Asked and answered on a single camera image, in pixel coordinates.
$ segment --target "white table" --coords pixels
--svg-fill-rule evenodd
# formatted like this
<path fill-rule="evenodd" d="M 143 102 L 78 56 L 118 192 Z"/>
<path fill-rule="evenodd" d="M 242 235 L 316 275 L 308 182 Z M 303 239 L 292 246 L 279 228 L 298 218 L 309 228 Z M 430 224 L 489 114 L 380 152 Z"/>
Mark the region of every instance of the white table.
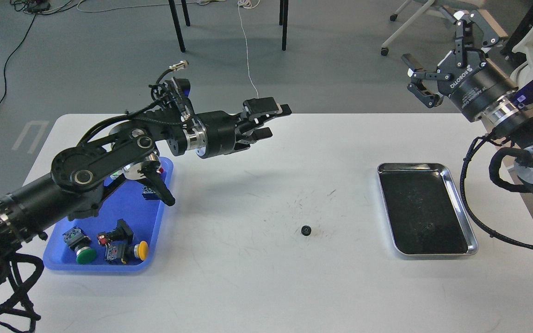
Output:
<path fill-rule="evenodd" d="M 59 118 L 27 182 L 107 117 Z M 484 133 L 480 123 L 459 114 L 293 114 L 271 129 L 271 139 L 245 152 L 173 158 L 176 205 L 165 210 L 150 267 L 45 270 L 30 293 L 43 316 L 38 331 L 533 332 L 533 251 L 475 225 L 479 251 L 471 257 L 405 260 L 391 244 L 377 166 L 438 162 L 458 181 L 468 145 Z M 160 149 L 170 156 L 164 143 Z M 472 161 L 472 210 L 533 243 L 520 196 L 489 181 L 494 151 L 486 146 Z M 300 234 L 303 225 L 311 236 Z M 41 256 L 44 247 L 35 240 L 23 251 Z M 0 288 L 0 301 L 7 292 Z"/>

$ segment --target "yellow button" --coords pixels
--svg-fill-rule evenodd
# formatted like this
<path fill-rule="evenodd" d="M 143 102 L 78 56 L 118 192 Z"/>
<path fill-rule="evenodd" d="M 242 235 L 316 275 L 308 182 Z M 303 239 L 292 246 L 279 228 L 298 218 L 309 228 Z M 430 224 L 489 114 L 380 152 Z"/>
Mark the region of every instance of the yellow button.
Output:
<path fill-rule="evenodd" d="M 137 256 L 139 257 L 139 259 L 145 260 L 146 257 L 148 257 L 148 252 L 149 252 L 148 243 L 145 240 L 142 240 L 139 243 L 139 246 L 137 246 Z"/>

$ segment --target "white cable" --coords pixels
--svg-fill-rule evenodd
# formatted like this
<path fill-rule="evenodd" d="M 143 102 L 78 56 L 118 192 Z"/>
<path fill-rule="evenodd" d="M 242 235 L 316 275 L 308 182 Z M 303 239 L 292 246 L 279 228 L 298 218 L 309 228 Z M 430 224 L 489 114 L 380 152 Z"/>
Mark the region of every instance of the white cable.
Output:
<path fill-rule="evenodd" d="M 244 39 L 246 40 L 246 65 L 248 66 L 248 78 L 250 79 L 250 84 L 252 84 L 252 86 L 254 87 L 254 90 L 256 91 L 256 98 L 258 99 L 258 89 L 256 89 L 256 86 L 254 85 L 254 82 L 252 82 L 252 78 L 250 77 L 250 57 L 248 56 L 248 38 L 246 37 L 246 32 L 244 31 L 244 24 L 242 23 L 242 15 L 240 13 L 240 7 L 243 7 L 243 6 L 239 5 L 240 1 L 241 0 L 238 0 L 237 15 L 239 15 L 239 17 L 240 17 L 240 26 L 242 27 L 242 32 L 244 34 Z"/>
<path fill-rule="evenodd" d="M 109 11 L 115 11 L 117 9 L 128 9 L 128 8 L 141 8 L 141 7 L 157 7 L 157 6 L 168 6 L 169 4 L 155 4 L 155 5 L 141 5 L 141 6 L 126 6 L 126 7 L 117 7 L 117 8 L 110 8 L 110 9 L 102 9 L 101 11 L 85 11 L 83 9 L 80 8 L 80 5 L 82 4 L 82 2 L 85 2 L 86 0 L 80 0 L 80 2 L 78 3 L 78 5 L 75 7 L 78 9 L 78 11 L 80 12 L 109 12 Z M 196 1 L 193 1 L 193 2 L 187 2 L 186 4 L 187 5 L 192 5 L 192 4 L 197 4 L 199 6 L 205 6 L 205 5 L 208 5 L 212 2 L 224 2 L 226 0 L 196 0 Z"/>
<path fill-rule="evenodd" d="M 227 0 L 197 0 L 196 4 L 199 6 L 205 6 L 212 2 L 226 2 Z"/>
<path fill-rule="evenodd" d="M 237 6 L 243 7 L 244 9 L 254 9 L 260 4 L 260 0 L 256 3 L 256 5 L 252 5 L 252 0 L 237 0 Z"/>
<path fill-rule="evenodd" d="M 48 10 L 46 10 L 46 11 L 42 11 L 42 12 L 39 12 L 39 13 L 46 13 L 46 12 L 51 12 L 51 11 L 55 11 L 55 10 L 61 9 L 61 8 L 65 7 L 65 6 L 67 6 L 68 4 L 72 3 L 73 1 L 74 1 L 74 0 L 69 0 L 69 1 L 68 1 L 65 5 L 63 5 L 63 6 L 59 6 L 59 7 L 54 8 L 54 9 L 48 9 Z"/>

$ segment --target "green button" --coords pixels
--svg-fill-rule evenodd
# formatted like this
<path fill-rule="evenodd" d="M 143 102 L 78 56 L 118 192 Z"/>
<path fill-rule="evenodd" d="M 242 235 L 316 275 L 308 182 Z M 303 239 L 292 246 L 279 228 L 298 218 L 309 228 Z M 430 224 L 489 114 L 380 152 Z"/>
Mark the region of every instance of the green button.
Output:
<path fill-rule="evenodd" d="M 89 264 L 96 259 L 96 250 L 92 248 L 82 249 L 76 257 L 75 261 L 80 264 Z"/>

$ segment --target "plastic tray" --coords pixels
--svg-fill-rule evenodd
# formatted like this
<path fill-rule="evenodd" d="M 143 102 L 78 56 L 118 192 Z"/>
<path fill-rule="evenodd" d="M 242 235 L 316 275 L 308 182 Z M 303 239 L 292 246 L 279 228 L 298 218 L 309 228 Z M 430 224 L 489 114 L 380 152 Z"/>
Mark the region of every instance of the plastic tray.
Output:
<path fill-rule="evenodd" d="M 170 185 L 174 165 L 168 158 L 161 157 L 161 175 L 166 186 Z M 44 266 L 56 271 L 95 271 L 95 272 L 135 272 L 147 267 L 154 258 L 157 243 L 157 234 L 161 225 L 163 207 L 160 200 L 145 200 L 142 193 L 142 184 L 127 180 L 118 188 L 102 205 L 98 217 L 75 219 L 68 221 L 62 219 L 55 224 L 43 254 Z M 117 220 L 127 221 L 135 236 L 133 243 L 146 241 L 149 245 L 148 257 L 144 261 L 131 260 L 127 264 L 108 264 L 104 261 L 105 247 L 98 245 L 96 234 L 116 228 Z M 96 259 L 85 265 L 75 261 L 75 253 L 63 242 L 63 233 L 72 227 L 78 226 L 92 239 L 91 248 L 97 252 Z"/>

